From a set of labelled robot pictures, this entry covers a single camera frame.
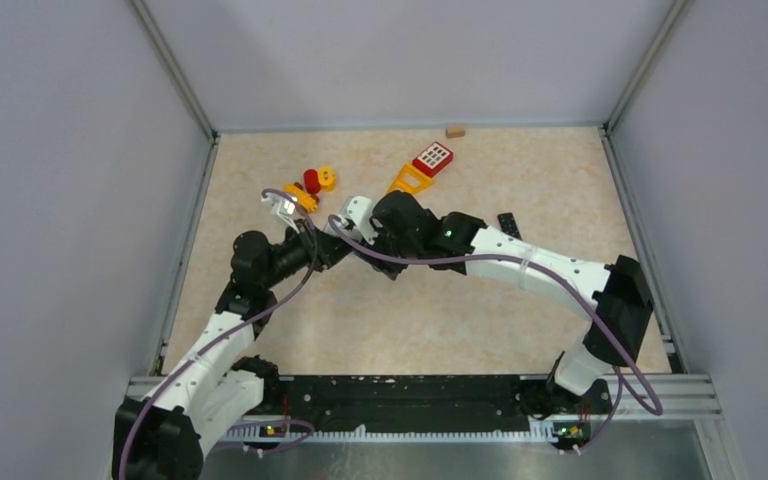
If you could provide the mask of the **black remote control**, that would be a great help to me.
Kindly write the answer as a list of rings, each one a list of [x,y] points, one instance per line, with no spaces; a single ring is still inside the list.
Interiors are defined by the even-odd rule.
[[[512,212],[504,212],[497,215],[501,231],[514,239],[521,240],[522,236],[518,228],[515,216]]]

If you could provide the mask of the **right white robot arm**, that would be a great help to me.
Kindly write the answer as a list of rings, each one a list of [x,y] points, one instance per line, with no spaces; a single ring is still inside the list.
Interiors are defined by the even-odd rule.
[[[484,220],[451,212],[441,217],[416,198],[393,191],[379,201],[354,196],[336,221],[359,255],[396,278],[409,265],[516,286],[582,315],[589,329],[565,350],[546,385],[549,404],[572,412],[602,375],[637,363],[654,311],[638,260],[609,264],[569,257],[529,244]]]

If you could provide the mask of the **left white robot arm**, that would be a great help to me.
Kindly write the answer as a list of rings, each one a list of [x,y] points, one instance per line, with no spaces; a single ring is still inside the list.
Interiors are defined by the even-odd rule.
[[[232,273],[203,333],[174,370],[141,399],[127,397],[115,415],[115,479],[196,479],[209,453],[246,413],[279,404],[272,364],[240,362],[244,351],[286,304],[273,289],[299,271],[311,275],[351,252],[336,236],[298,223],[272,244],[257,230],[233,243]]]

